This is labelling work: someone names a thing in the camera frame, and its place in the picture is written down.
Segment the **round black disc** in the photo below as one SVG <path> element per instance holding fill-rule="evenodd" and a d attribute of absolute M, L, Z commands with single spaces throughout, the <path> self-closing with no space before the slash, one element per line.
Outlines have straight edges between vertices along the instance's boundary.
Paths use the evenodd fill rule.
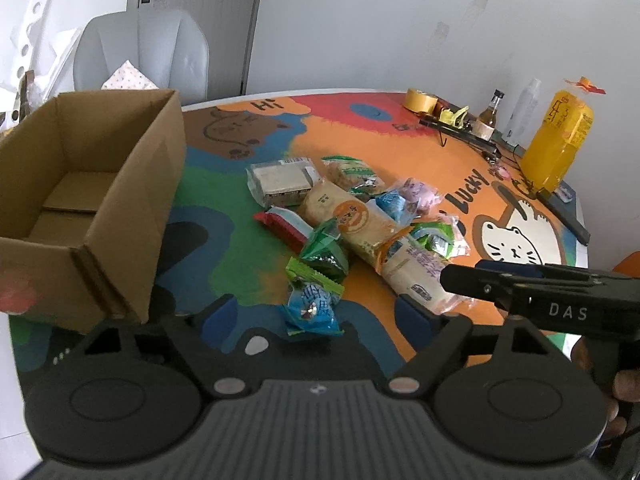
<path fill-rule="evenodd" d="M 589 456 L 607 422 L 604 396 L 584 372 L 537 354 L 463 368 L 438 387 L 433 406 L 470 450 L 521 464 Z"/>
<path fill-rule="evenodd" d="M 134 462 L 179 440 L 200 413 L 184 375 L 119 355 L 87 356 L 54 368 L 25 403 L 38 446 L 82 463 Z"/>

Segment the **large yellow bottle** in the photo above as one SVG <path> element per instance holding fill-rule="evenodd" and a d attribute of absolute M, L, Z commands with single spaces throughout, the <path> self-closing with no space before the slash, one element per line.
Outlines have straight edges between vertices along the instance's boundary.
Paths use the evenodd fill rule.
<path fill-rule="evenodd" d="M 605 93 L 585 77 L 567 83 L 567 88 L 554 96 L 520 161 L 522 174 L 535 191 L 556 190 L 593 123 L 593 110 L 587 104 L 590 94 Z"/>

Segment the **orange round label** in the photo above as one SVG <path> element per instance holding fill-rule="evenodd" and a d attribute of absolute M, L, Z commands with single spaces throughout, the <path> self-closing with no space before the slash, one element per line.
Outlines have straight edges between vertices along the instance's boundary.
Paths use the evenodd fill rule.
<path fill-rule="evenodd" d="M 369 221 L 369 210 L 360 200 L 347 200 L 336 206 L 334 216 L 341 233 L 357 233 Z"/>

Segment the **table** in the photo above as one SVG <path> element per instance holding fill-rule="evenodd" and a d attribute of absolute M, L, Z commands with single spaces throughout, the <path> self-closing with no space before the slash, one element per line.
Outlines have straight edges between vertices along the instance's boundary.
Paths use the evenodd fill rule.
<path fill-rule="evenodd" d="M 321 156 L 356 156 L 388 184 L 412 176 L 437 187 L 446 196 L 441 211 L 460 216 L 471 245 L 471 254 L 456 263 L 472 266 L 489 258 L 586 266 L 586 248 L 527 196 L 515 171 L 513 180 L 504 178 L 479 153 L 453 138 L 442 147 L 434 130 L 420 126 L 417 117 L 401 107 L 403 96 L 334 89 L 185 107 L 186 166 L 164 236 L 151 316 L 198 312 L 222 294 L 235 295 L 238 304 L 216 315 L 218 347 L 233 355 L 240 376 L 382 379 L 415 354 L 398 329 L 395 296 L 362 261 L 351 266 L 336 308 L 344 335 L 303 337 L 294 344 L 288 339 L 274 306 L 287 299 L 284 267 L 292 253 L 252 219 L 260 208 L 249 194 L 245 172 L 251 163 L 284 157 L 310 156 L 322 171 Z M 569 207 L 581 219 L 577 199 Z M 476 323 L 502 322 L 492 304 L 477 302 L 458 310 Z M 0 438 L 26 431 L 9 326 L 24 392 L 81 339 L 18 317 L 0 317 Z M 551 338 L 565 346 L 564 335 Z M 33 460 L 33 451 L 25 453 Z"/>

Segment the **roll of tape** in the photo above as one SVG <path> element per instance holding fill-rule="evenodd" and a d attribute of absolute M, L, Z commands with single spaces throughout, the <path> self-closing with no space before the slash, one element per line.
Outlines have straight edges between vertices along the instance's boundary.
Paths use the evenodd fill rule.
<path fill-rule="evenodd" d="M 402 106 L 416 114 L 431 114 L 437 102 L 438 98 L 435 95 L 409 88 L 404 96 Z"/>

